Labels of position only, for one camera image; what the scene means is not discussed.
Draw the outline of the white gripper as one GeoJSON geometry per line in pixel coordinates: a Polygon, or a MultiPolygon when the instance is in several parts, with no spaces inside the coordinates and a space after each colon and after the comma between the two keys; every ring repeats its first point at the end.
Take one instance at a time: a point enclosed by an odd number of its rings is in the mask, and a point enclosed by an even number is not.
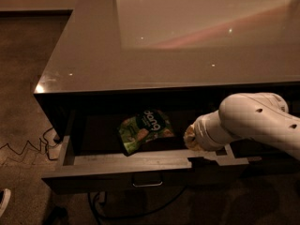
{"type": "Polygon", "coordinates": [[[188,126],[183,137],[185,146],[192,151],[217,151],[242,140],[241,136],[225,128],[219,111],[199,116],[193,125],[188,126]]]}

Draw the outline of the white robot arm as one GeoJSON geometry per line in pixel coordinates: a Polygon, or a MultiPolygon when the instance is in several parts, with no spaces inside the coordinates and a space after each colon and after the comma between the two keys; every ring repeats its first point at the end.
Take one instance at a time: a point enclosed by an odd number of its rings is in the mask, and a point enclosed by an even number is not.
{"type": "Polygon", "coordinates": [[[225,145],[252,140],[300,159],[300,118],[274,93],[239,93],[224,98],[218,109],[199,116],[184,134],[193,151],[217,151],[225,145]]]}

